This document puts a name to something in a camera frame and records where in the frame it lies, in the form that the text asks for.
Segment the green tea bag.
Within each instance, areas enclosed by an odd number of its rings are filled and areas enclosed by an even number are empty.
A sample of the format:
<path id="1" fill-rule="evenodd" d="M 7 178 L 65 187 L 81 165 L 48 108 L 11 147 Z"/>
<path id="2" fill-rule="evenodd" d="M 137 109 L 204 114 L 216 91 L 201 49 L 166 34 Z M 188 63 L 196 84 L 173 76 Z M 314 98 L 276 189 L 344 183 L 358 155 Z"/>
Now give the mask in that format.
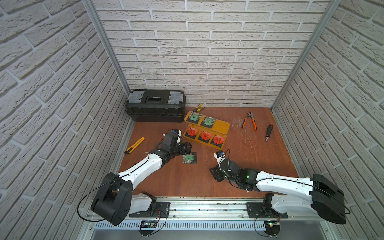
<path id="1" fill-rule="evenodd" d="M 191 112 L 188 116 L 187 121 L 193 124 L 198 124 L 201 120 L 202 115 L 196 112 Z"/>
<path id="2" fill-rule="evenodd" d="M 216 121 L 215 118 L 204 116 L 204 118 L 201 122 L 201 126 L 204 128 L 212 129 L 213 125 L 215 124 L 215 121 Z"/>
<path id="3" fill-rule="evenodd" d="M 183 164 L 196 164 L 197 163 L 197 153 L 192 152 L 188 155 L 183 156 Z"/>

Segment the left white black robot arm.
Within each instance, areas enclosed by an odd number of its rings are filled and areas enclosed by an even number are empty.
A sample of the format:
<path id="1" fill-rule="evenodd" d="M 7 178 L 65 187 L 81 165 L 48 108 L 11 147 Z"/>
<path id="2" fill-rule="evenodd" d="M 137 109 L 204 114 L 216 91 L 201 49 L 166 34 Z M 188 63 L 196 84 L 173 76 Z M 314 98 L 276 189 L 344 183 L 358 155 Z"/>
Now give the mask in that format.
<path id="1" fill-rule="evenodd" d="M 167 132 L 163 140 L 140 162 L 123 172 L 108 173 L 104 177 L 91 204 L 91 211 L 114 226 L 119 225 L 127 216 L 161 215 L 156 209 L 156 197 L 146 193 L 134 195 L 133 191 L 170 160 L 191 152 L 192 145 L 183 142 L 181 131 L 175 129 Z"/>

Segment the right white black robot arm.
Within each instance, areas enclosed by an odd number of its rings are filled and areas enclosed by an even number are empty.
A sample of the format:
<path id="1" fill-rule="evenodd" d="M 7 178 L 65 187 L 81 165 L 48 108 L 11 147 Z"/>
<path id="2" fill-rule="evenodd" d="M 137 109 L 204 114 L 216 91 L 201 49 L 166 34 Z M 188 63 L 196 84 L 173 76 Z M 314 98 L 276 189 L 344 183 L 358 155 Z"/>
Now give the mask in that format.
<path id="1" fill-rule="evenodd" d="M 243 169 L 226 157 L 214 153 L 218 165 L 210 169 L 217 182 L 227 180 L 233 187 L 247 192 L 265 192 L 262 214 L 276 218 L 289 212 L 315 213 L 322 219 L 344 225 L 350 210 L 344 192 L 320 174 L 310 178 L 293 178 L 255 169 Z"/>

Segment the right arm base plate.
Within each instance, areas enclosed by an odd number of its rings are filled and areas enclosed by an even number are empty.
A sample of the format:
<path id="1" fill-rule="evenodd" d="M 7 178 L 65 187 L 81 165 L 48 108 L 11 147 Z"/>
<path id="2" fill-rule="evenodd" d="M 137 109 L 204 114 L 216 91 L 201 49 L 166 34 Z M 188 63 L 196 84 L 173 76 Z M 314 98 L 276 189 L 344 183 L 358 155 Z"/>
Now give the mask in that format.
<path id="1" fill-rule="evenodd" d="M 287 219 L 287 213 L 278 213 L 272 207 L 266 207 L 263 203 L 246 203 L 247 213 L 250 219 L 268 218 L 268 219 Z"/>

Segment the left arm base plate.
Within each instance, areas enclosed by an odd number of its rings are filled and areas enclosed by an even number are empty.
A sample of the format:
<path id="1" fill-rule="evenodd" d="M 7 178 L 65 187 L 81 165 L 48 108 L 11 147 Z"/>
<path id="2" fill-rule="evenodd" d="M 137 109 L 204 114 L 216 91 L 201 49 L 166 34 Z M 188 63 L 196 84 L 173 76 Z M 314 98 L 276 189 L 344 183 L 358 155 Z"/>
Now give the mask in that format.
<path id="1" fill-rule="evenodd" d="M 156 202 L 147 211 L 129 214 L 130 218 L 167 218 L 170 212 L 170 202 Z"/>

